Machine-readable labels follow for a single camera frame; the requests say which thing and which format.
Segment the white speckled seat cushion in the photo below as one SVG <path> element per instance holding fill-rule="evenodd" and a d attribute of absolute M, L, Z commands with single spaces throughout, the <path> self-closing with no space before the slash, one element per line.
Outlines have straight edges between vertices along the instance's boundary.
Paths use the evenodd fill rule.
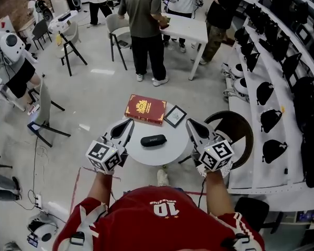
<path fill-rule="evenodd" d="M 221 172 L 221 175 L 223 178 L 225 178 L 231 171 L 231 168 L 232 168 L 232 165 L 233 165 L 233 158 L 230 158 L 225 165 L 223 165 L 221 168 L 217 169 L 217 171 L 220 171 Z M 204 167 L 204 171 L 203 171 L 203 174 L 202 176 L 204 178 L 206 178 L 207 174 L 208 173 L 211 173 L 211 170 L 209 170 L 206 166 Z"/>

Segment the round white side table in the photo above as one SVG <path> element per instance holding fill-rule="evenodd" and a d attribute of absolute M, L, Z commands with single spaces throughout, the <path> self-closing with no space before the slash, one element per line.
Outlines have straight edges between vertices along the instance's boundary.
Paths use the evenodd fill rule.
<path fill-rule="evenodd" d="M 165 115 L 173 107 L 173 104 L 167 102 Z M 173 128 L 164 119 L 161 126 L 133 119 L 134 130 L 130 141 L 125 147 L 127 153 L 135 161 L 150 166 L 165 165 L 178 160 L 189 142 L 188 132 L 185 127 L 186 118 L 187 115 L 176 128 Z M 167 142 L 155 147 L 143 147 L 141 145 L 140 141 L 143 137 L 158 134 L 163 134 Z"/>

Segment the white chair black legs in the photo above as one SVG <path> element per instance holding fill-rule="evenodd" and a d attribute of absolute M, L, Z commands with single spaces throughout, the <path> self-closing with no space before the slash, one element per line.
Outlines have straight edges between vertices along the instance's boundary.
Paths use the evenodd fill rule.
<path fill-rule="evenodd" d="M 33 98 L 33 94 L 38 95 L 39 99 L 33 102 L 32 107 L 29 110 L 29 116 L 31 118 L 31 121 L 27 124 L 27 128 L 29 129 L 29 131 L 32 134 L 36 135 L 37 138 L 45 143 L 48 147 L 52 147 L 52 144 L 40 134 L 41 130 L 47 130 L 55 134 L 65 136 L 67 138 L 71 137 L 70 134 L 57 130 L 50 126 L 51 106 L 55 106 L 61 111 L 65 111 L 65 109 L 52 101 L 48 88 L 43 79 L 41 80 L 39 86 L 29 91 L 29 95 L 31 96 L 31 98 Z"/>

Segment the white dome backpack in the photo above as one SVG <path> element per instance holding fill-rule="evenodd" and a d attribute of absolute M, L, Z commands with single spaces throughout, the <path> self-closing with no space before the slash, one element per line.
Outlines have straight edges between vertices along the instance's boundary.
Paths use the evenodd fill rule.
<path fill-rule="evenodd" d="M 231 87 L 225 89 L 223 95 L 225 97 L 238 97 L 243 100 L 247 100 L 249 98 L 249 93 L 245 78 L 243 77 L 231 80 Z"/>
<path fill-rule="evenodd" d="M 244 78 L 242 65 L 240 63 L 230 67 L 227 63 L 222 63 L 222 73 L 231 79 Z"/>
<path fill-rule="evenodd" d="M 56 235 L 58 226 L 47 213 L 40 212 L 29 219 L 27 229 L 27 242 L 38 247 L 39 242 L 48 242 Z"/>
<path fill-rule="evenodd" d="M 0 49 L 4 61 L 11 65 L 18 62 L 25 49 L 25 44 L 16 34 L 11 32 L 1 32 Z"/>

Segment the black office chair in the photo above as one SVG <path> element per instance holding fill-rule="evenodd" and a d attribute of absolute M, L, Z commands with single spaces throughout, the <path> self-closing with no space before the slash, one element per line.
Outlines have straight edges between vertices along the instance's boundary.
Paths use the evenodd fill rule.
<path fill-rule="evenodd" d="M 270 233 L 274 234 L 278 230 L 284 213 L 279 212 L 274 222 L 265 223 L 269 210 L 270 206 L 266 202 L 248 197 L 241 197 L 235 205 L 235 211 L 241 213 L 255 231 L 271 229 Z"/>

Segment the person's right forearm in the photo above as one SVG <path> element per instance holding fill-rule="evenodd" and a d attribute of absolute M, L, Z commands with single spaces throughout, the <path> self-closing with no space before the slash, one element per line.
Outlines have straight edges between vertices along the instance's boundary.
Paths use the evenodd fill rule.
<path fill-rule="evenodd" d="M 207 212 L 214 216 L 234 213 L 234 207 L 221 171 L 208 172 L 206 175 Z"/>

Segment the white rectangular table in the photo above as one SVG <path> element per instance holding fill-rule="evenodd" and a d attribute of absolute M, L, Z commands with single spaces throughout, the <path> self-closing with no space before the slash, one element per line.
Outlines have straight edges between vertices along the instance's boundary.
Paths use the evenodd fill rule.
<path fill-rule="evenodd" d="M 194 54 L 192 55 L 194 64 L 188 78 L 192 81 L 195 77 L 206 44 L 208 43 L 206 23 L 204 21 L 167 13 L 165 13 L 164 16 L 170 18 L 170 21 L 168 27 L 161 29 L 163 35 L 180 37 L 196 43 Z"/>

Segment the beige chair black legs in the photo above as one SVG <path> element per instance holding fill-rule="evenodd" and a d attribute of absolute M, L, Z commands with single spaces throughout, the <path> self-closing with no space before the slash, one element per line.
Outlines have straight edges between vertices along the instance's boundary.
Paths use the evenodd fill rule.
<path fill-rule="evenodd" d="M 63 33 L 60 33 L 59 35 L 62 41 L 56 48 L 56 57 L 61 60 L 62 65 L 67 65 L 69 75 L 72 76 L 69 61 L 70 53 L 74 53 L 85 65 L 87 65 L 87 62 L 76 48 L 76 44 L 81 43 L 79 38 L 79 26 L 77 22 L 71 22 L 67 30 L 65 30 Z"/>

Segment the red hardcover book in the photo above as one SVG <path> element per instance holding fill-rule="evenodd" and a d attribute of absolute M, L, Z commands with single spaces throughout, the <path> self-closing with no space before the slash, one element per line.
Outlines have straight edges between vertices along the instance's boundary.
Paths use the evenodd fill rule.
<path fill-rule="evenodd" d="M 125 117 L 161 126 L 167 102 L 150 97 L 131 94 L 125 110 Z"/>

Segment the dark grey chair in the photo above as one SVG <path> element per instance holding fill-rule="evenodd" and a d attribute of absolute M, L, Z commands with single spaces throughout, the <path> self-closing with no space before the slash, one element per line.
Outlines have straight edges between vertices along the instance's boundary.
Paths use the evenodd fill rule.
<path fill-rule="evenodd" d="M 34 27 L 34 29 L 33 29 L 33 31 L 32 31 L 32 35 L 33 35 L 32 40 L 33 40 L 33 42 L 34 42 L 34 44 L 35 44 L 37 50 L 38 50 L 39 48 L 38 48 L 36 42 L 38 42 L 38 44 L 40 45 L 41 49 L 44 50 L 44 48 L 43 48 L 43 46 L 42 46 L 42 44 L 41 44 L 41 42 L 40 42 L 40 39 L 43 39 L 43 41 L 46 42 L 46 41 L 45 41 L 45 38 L 44 38 L 44 35 L 45 35 L 45 34 L 47 34 L 48 37 L 49 37 L 49 39 L 50 39 L 50 41 L 52 41 L 52 40 L 51 40 L 51 37 L 50 37 L 51 32 L 50 32 L 49 29 L 48 29 L 47 22 L 46 22 L 45 19 L 43 19 L 43 20 L 41 20 L 40 22 L 38 22 L 38 23 L 35 25 L 35 27 Z"/>

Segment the person's white shoe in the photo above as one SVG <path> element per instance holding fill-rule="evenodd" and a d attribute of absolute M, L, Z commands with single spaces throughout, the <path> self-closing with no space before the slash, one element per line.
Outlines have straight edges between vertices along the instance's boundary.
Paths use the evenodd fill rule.
<path fill-rule="evenodd" d="M 159 169 L 157 172 L 158 187 L 169 186 L 169 178 L 165 170 Z"/>

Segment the person's red jersey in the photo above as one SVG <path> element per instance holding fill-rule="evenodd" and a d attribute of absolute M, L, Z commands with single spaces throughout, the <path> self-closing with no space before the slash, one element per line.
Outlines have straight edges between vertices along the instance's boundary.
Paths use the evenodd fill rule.
<path fill-rule="evenodd" d="M 52 251 L 265 251 L 258 232 L 238 212 L 214 216 L 172 187 L 135 189 L 108 207 L 78 204 Z"/>

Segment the person's left forearm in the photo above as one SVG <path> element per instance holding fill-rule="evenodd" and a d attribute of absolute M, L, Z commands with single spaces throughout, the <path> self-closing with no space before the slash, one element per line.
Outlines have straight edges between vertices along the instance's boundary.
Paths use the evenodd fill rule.
<path fill-rule="evenodd" d="M 113 176 L 98 172 L 88 193 L 88 198 L 94 198 L 109 206 Z"/>

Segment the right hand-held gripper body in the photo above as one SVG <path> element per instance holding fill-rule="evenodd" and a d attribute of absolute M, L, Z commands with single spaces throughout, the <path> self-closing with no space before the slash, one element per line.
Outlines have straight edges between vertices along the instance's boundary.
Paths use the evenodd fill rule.
<path fill-rule="evenodd" d="M 191 157 L 195 163 L 206 166 L 212 172 L 221 168 L 234 155 L 229 142 L 219 134 L 212 140 L 203 140 L 198 147 L 194 145 Z"/>

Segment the black picture frame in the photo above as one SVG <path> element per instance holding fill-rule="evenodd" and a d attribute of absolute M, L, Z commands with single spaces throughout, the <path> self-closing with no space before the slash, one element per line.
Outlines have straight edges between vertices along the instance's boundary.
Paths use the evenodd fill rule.
<path fill-rule="evenodd" d="M 171 125 L 173 128 L 176 128 L 182 120 L 186 117 L 187 113 L 181 109 L 179 106 L 175 105 L 165 116 L 164 120 Z"/>

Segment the brown wicker chair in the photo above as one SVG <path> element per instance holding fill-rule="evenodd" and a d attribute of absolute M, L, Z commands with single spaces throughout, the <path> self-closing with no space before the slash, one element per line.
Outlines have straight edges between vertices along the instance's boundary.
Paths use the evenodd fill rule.
<path fill-rule="evenodd" d="M 253 149 L 254 136 L 250 124 L 244 117 L 233 111 L 221 111 L 214 113 L 204 122 L 212 126 L 215 134 L 224 137 L 231 146 L 240 139 L 245 139 L 244 152 L 238 160 L 233 162 L 231 170 L 235 170 L 247 162 Z M 181 164 L 190 158 L 192 159 L 191 155 L 179 163 Z"/>

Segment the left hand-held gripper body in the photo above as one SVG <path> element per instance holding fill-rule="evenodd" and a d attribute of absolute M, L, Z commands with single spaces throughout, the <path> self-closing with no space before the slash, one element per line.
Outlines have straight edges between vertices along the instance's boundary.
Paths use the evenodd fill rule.
<path fill-rule="evenodd" d="M 124 166 L 128 153 L 125 147 L 101 137 L 90 144 L 85 156 L 96 172 L 113 175 L 117 166 Z"/>

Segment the black glasses case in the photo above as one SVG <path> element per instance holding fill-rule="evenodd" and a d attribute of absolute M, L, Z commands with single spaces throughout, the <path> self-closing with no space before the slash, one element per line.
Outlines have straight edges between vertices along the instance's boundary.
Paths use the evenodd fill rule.
<path fill-rule="evenodd" d="M 166 142 L 167 142 L 167 139 L 163 134 L 146 136 L 146 137 L 143 137 L 140 141 L 143 147 L 155 147 L 155 146 L 163 145 Z"/>

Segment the white cluttered table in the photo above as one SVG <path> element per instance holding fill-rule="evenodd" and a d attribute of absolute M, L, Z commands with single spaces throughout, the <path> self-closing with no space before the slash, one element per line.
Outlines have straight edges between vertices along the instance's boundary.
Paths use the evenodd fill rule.
<path fill-rule="evenodd" d="M 70 20 L 76 15 L 78 15 L 78 11 L 71 10 L 53 18 L 48 25 L 48 30 L 52 33 L 62 33 L 68 29 Z"/>

